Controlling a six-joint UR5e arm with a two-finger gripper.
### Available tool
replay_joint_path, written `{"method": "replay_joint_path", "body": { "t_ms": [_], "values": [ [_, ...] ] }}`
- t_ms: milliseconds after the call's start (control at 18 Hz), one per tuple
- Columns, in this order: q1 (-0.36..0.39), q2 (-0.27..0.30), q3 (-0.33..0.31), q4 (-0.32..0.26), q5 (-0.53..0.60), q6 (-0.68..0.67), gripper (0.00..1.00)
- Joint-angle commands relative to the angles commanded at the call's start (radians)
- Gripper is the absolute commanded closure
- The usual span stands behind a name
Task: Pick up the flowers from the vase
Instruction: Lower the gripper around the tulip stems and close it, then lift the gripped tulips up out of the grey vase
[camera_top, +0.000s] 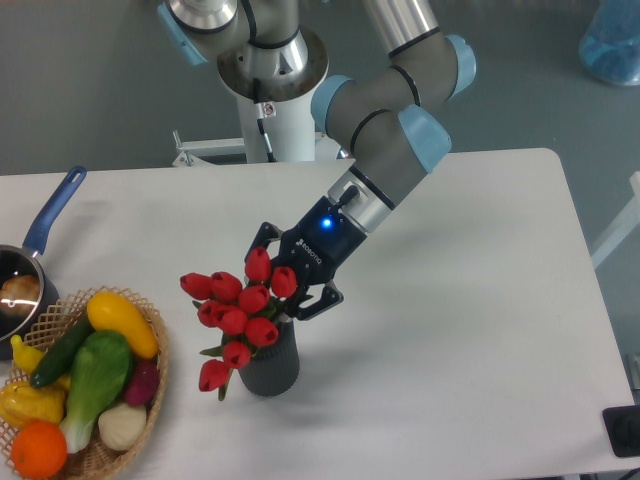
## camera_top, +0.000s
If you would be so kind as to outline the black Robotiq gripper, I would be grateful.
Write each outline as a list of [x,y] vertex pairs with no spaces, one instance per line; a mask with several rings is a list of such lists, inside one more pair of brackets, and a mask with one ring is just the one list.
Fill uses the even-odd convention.
[[327,197],[322,197],[291,229],[282,231],[264,222],[244,259],[246,276],[270,276],[271,257],[267,247],[280,240],[277,265],[294,270],[300,283],[324,284],[318,295],[309,287],[295,299],[289,316],[310,320],[336,307],[343,293],[332,280],[337,269],[367,238]]

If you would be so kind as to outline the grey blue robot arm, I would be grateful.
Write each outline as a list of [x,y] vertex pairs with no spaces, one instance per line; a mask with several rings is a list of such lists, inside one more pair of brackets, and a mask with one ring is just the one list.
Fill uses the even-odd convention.
[[158,14],[192,64],[208,62],[235,96],[251,163],[315,157],[323,134],[353,160],[291,229],[260,227],[254,245],[277,243],[277,266],[297,278],[276,308],[280,322],[307,320],[342,301],[340,265],[450,151],[432,110],[474,80],[476,60],[444,35],[426,1],[369,1],[390,64],[365,83],[328,74],[323,42],[295,1],[163,1]]

